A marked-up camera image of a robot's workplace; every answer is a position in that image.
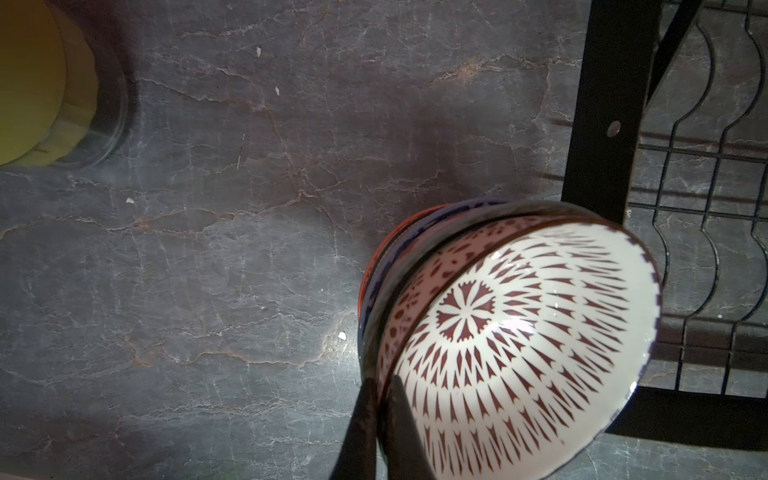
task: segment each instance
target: black metal dish rack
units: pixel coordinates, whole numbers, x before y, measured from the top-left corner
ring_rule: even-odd
[[[623,223],[627,208],[649,210],[650,223],[663,246],[655,260],[663,272],[662,284],[670,272],[670,244],[660,228],[660,214],[685,214],[697,219],[697,234],[705,239],[713,257],[713,275],[708,293],[697,307],[680,317],[678,334],[660,336],[654,347],[658,358],[677,363],[674,387],[659,389],[639,386],[625,410],[608,429],[610,433],[643,439],[687,443],[711,447],[745,450],[768,450],[768,392],[761,398],[728,394],[734,366],[768,372],[768,325],[754,321],[768,293],[768,252],[758,229],[768,217],[761,213],[768,180],[766,149],[752,149],[750,154],[734,154],[727,148],[732,130],[756,107],[764,95],[766,56],[760,40],[752,32],[756,18],[768,17],[768,7],[758,8],[754,0],[738,5],[731,2],[710,3],[702,0],[626,1],[594,0],[592,2],[584,60],[581,68],[578,99],[574,116],[568,165],[563,183],[562,200],[589,208],[601,216]],[[664,8],[675,8],[669,27],[660,38],[658,32]],[[711,149],[685,147],[680,143],[678,127],[696,114],[710,94],[717,69],[728,69],[726,61],[718,61],[706,28],[699,23],[702,9],[722,15],[739,15],[743,33],[751,40],[756,55],[755,94],[740,114],[721,131]],[[679,47],[689,31],[701,35],[709,55],[709,78],[698,102],[673,124],[659,143],[638,143],[641,121],[650,101],[658,92]],[[764,120],[768,131],[768,120]],[[658,152],[663,155],[653,202],[629,201],[631,177],[636,155]],[[671,165],[692,158],[713,162],[712,173],[703,195],[703,208],[687,208],[665,202],[667,175]],[[759,191],[753,200],[751,214],[719,211],[713,208],[723,162],[748,162],[762,166]],[[713,219],[727,218],[747,222],[751,247],[762,252],[765,263],[762,289],[753,305],[736,319],[708,318],[702,312],[714,298],[721,282],[718,242],[708,227]],[[701,346],[692,339],[694,322],[726,327],[726,339],[719,346]],[[764,331],[758,341],[743,341],[744,331]],[[723,374],[719,392],[685,392],[681,389],[684,366],[713,353],[721,359]]]

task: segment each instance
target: bowl rim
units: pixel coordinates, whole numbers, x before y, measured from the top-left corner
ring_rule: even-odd
[[[379,266],[379,263],[381,263],[384,256],[389,251],[389,248],[397,241],[397,239],[400,237],[401,234],[405,233],[406,230],[412,227],[416,222],[426,217],[427,215],[432,214],[437,210],[440,210],[441,208],[447,207],[447,206],[448,204],[437,205],[435,207],[427,208],[425,210],[421,210],[411,215],[406,220],[400,222],[398,226],[395,227],[392,231],[390,231],[389,234],[387,234],[387,236],[384,237],[384,240],[382,240],[381,243],[379,243],[379,246],[376,248],[376,251],[373,252],[373,256],[371,257],[371,260],[368,262],[368,266],[366,266],[366,271],[363,273],[362,280],[360,281],[360,291],[358,292],[358,295],[357,295],[357,323],[360,323],[360,321],[362,320],[362,317],[361,317],[362,301],[366,295],[366,290],[368,289],[368,286],[370,285],[373,279],[373,273],[376,271],[376,267]]]
[[[386,254],[382,256],[381,259],[376,264],[376,268],[378,269],[379,264],[386,262],[389,264],[386,266],[386,268],[378,275],[371,275],[371,280],[369,282],[369,285],[366,287],[366,291],[363,294],[362,299],[362,305],[361,310],[358,312],[358,322],[357,322],[357,354],[358,358],[361,359],[363,356],[363,347],[366,344],[364,342],[365,338],[365,332],[368,330],[368,326],[371,324],[371,320],[373,317],[373,307],[376,304],[376,301],[381,297],[381,292],[383,287],[387,284],[387,280],[392,281],[392,277],[390,277],[390,273],[392,272],[392,268],[398,264],[398,260],[401,258],[402,253],[408,249],[409,245],[411,245],[414,241],[416,241],[417,238],[419,238],[422,234],[426,233],[433,227],[441,224],[442,222],[449,220],[459,214],[468,213],[473,210],[484,210],[488,207],[493,207],[496,205],[503,205],[503,204],[510,204],[512,203],[512,200],[503,198],[503,197],[479,197],[479,198],[471,198],[468,200],[461,200],[458,202],[454,202],[452,204],[447,204],[443,208],[439,208],[430,214],[425,215],[424,217],[420,217],[418,220],[416,220],[413,224],[411,224],[408,228],[408,230],[413,229],[414,231],[411,232],[410,236],[406,237],[406,233],[408,233],[408,230],[403,231],[402,234],[398,235],[397,238],[395,238],[395,241],[393,242],[392,246],[386,251]],[[465,219],[463,219],[462,224],[466,225],[468,222],[472,221],[473,216],[468,216]],[[414,252],[421,251],[421,250],[413,250],[411,247],[411,251],[408,254],[408,257],[410,258]],[[375,292],[371,292],[371,297],[368,298],[366,301],[368,289],[373,288],[376,290]]]

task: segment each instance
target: marble countertop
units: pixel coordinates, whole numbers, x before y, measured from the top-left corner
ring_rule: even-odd
[[[59,3],[131,117],[97,167],[0,172],[0,471],[327,478],[372,252],[432,205],[558,199],[589,3]],[[767,475],[603,435],[553,478]]]

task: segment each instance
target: white bowl with red pattern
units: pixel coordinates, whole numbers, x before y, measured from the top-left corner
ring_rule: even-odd
[[[423,210],[397,226],[379,245],[363,274],[358,296],[358,347],[362,355],[363,337],[369,314],[378,299],[379,290],[387,281],[390,270],[402,263],[419,246],[428,243],[436,234],[457,224],[463,217],[483,207],[506,204],[503,198],[475,198]]]
[[[478,225],[397,293],[379,397],[399,376],[437,478],[544,478],[634,391],[656,336],[657,278],[640,242],[596,217]]]

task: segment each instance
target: wire rack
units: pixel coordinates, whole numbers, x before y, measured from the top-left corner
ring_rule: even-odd
[[[664,313],[608,431],[768,451],[768,0],[593,0],[561,199],[624,223]]]
[[[763,117],[768,112],[768,101],[763,98],[766,57],[757,30],[768,35],[768,12],[759,10],[752,1],[743,5],[718,2],[703,8],[686,40],[688,45],[683,46],[685,50],[690,45],[693,56],[678,58],[667,78],[672,81],[677,64],[696,63],[692,58],[699,57],[703,88],[700,94],[696,92],[698,99],[693,106],[675,118],[664,134],[644,133],[647,124],[654,129],[654,124],[663,123],[658,119],[664,115],[654,115],[654,110],[662,111],[664,102],[654,102],[650,118],[643,123],[635,166],[635,174],[638,169],[645,169],[646,174],[641,175],[640,184],[634,183],[627,204],[630,212],[645,212],[637,215],[636,220],[627,219],[627,224],[641,232],[649,244],[656,245],[654,257],[663,271],[662,286],[668,298],[654,360],[644,381],[674,390],[766,398],[768,323],[763,304],[768,294],[768,252],[761,226],[768,222],[768,217],[761,210],[768,181],[768,119]],[[734,30],[736,23],[740,30]],[[710,29],[718,31],[717,35],[712,35]],[[727,83],[729,79],[727,55],[739,55],[744,64],[745,76],[737,79],[743,81],[737,85],[740,101],[733,103],[723,92],[727,88],[715,88],[718,80]],[[687,74],[690,69],[680,73],[682,82],[690,81],[684,78]],[[671,85],[668,98],[679,94]],[[712,105],[721,109],[726,102],[730,110],[721,110],[719,120],[727,119],[727,124],[720,128],[715,124],[707,126],[711,114],[703,110],[707,110],[707,105],[709,110],[713,110]],[[757,128],[743,128],[745,124],[755,124]],[[688,131],[695,131],[696,138],[680,134],[688,125]],[[657,178],[648,172],[654,168]],[[747,172],[747,181],[744,175],[734,178],[729,170]],[[693,181],[681,182],[685,177]],[[681,191],[685,184],[693,184],[694,192]],[[648,223],[655,235],[647,229]],[[696,250],[698,257],[703,257],[704,265],[698,266],[697,273],[686,264],[680,265],[682,259],[669,238],[671,234],[681,240],[680,232],[670,232],[675,224],[684,225],[682,236],[686,239],[679,243],[696,245],[689,250]],[[724,261],[724,249],[731,261]],[[698,281],[692,278],[696,274]],[[731,283],[729,288],[726,282],[734,274],[741,276],[742,281],[736,282],[738,285]],[[681,295],[680,287],[670,291],[668,283],[673,277],[676,283],[683,282],[689,287],[687,295]],[[687,301],[680,301],[682,296]],[[728,312],[728,303],[737,303],[739,308],[731,310],[738,311]]]

